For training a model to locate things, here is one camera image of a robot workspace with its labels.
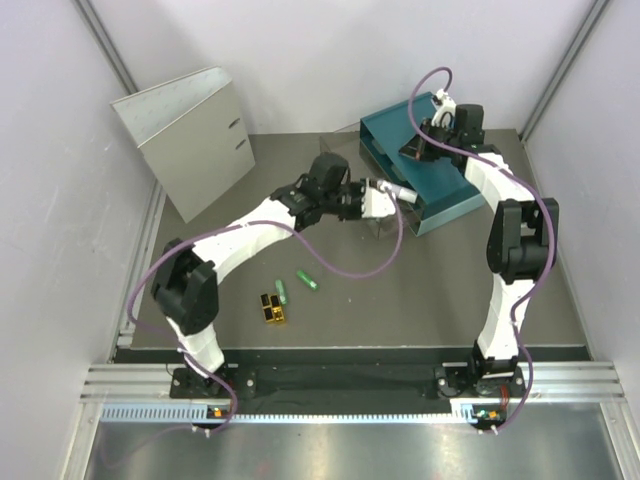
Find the clear acrylic drawer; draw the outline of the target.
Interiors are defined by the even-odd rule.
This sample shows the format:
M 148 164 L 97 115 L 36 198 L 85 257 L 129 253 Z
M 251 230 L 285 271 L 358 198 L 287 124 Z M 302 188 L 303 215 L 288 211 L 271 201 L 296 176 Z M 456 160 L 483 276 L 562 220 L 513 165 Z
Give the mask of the clear acrylic drawer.
M 361 145 L 359 133 L 356 131 L 323 133 L 319 137 L 319 147 L 321 152 L 332 152 L 343 156 L 349 162 L 352 177 L 355 180 L 369 177 L 396 183 L 396 180 L 392 180 L 368 150 Z M 421 209 L 415 210 L 415 204 L 405 201 L 400 201 L 399 205 L 403 229 L 407 233 L 413 233 L 420 224 Z M 394 236 L 398 231 L 398 223 L 394 215 L 383 219 L 366 219 L 365 224 L 376 239 Z

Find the teal drawer cabinet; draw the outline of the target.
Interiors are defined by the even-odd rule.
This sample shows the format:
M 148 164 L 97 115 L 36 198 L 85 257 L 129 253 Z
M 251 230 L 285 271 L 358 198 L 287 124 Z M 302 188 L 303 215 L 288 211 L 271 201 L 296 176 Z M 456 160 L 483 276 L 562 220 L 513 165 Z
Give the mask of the teal drawer cabinet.
M 363 160 L 383 178 L 417 193 L 417 201 L 402 208 L 406 224 L 420 236 L 483 207 L 485 200 L 448 159 L 426 163 L 401 155 L 414 135 L 406 102 L 360 119 Z

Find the lavender white tube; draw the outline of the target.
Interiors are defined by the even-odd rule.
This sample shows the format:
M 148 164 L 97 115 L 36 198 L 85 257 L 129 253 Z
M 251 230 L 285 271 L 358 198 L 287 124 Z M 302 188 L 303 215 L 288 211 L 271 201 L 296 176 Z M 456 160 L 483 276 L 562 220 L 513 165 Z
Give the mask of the lavender white tube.
M 386 180 L 378 180 L 377 188 L 381 191 L 391 192 L 396 199 L 411 204 L 414 204 L 418 198 L 418 194 L 414 190 Z

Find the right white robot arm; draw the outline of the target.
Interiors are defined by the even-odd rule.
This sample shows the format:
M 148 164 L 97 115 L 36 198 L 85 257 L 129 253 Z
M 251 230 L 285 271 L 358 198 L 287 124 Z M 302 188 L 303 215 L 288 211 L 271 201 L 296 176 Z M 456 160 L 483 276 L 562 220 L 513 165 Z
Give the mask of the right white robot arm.
M 432 103 L 434 114 L 417 124 L 400 152 L 420 162 L 449 159 L 494 214 L 486 247 L 492 295 L 466 372 L 469 388 L 487 396 L 516 376 L 519 334 L 532 291 L 555 262 L 559 205 L 540 198 L 500 151 L 486 144 L 482 106 L 456 104 L 443 92 Z

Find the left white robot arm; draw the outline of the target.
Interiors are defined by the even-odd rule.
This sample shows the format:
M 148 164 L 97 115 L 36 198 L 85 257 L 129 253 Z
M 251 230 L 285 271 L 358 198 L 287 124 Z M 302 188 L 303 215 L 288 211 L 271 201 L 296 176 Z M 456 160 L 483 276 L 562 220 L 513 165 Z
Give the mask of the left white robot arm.
M 277 188 L 230 229 L 202 239 L 168 259 L 155 274 L 151 293 L 178 337 L 192 384 L 205 396 L 226 387 L 224 353 L 213 322 L 220 283 L 267 247 L 317 224 L 324 215 L 359 220 L 371 205 L 369 179 L 354 181 L 348 161 L 333 153 L 317 156 L 307 173 Z

